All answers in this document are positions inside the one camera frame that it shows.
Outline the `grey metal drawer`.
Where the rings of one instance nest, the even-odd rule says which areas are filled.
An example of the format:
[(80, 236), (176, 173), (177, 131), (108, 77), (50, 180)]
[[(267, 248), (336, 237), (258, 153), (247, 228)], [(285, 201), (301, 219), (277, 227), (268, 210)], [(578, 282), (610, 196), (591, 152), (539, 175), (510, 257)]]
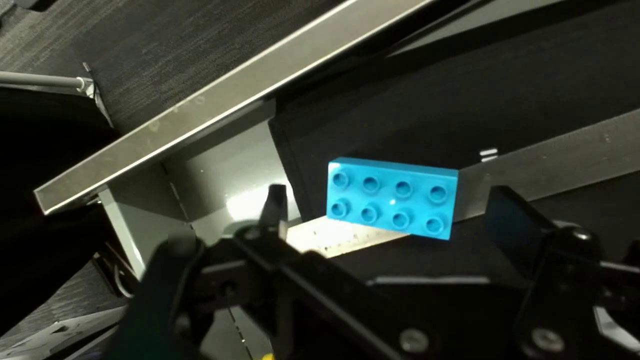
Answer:
[(168, 235), (216, 240), (285, 182), (274, 95), (433, 0), (345, 0), (35, 189), (55, 214), (98, 199), (138, 278)]

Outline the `blue lego brick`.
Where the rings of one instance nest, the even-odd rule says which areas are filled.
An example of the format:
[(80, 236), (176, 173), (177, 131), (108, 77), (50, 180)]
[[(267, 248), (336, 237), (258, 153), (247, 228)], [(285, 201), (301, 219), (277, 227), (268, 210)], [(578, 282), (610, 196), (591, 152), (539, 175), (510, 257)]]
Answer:
[(458, 171), (339, 157), (327, 165), (327, 218), (449, 240)]

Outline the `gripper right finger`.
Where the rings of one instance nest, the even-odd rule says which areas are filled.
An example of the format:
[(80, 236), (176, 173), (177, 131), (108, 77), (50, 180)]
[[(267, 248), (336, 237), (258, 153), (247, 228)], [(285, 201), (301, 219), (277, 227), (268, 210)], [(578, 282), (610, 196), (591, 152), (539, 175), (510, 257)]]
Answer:
[(513, 342), (527, 360), (640, 360), (601, 332), (597, 308), (640, 342), (640, 259), (603, 260), (597, 235), (559, 227), (508, 186), (493, 186), (486, 230), (529, 282), (513, 326)]

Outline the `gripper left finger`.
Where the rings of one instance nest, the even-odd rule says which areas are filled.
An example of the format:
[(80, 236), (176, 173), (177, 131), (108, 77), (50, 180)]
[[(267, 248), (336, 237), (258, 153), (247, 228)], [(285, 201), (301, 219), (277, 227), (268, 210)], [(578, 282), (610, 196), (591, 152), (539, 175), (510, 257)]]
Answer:
[(257, 224), (212, 246), (194, 235), (156, 248), (106, 360), (208, 360), (215, 312), (238, 306), (275, 360), (438, 360), (425, 321), (315, 251), (285, 241), (287, 188), (272, 184)]

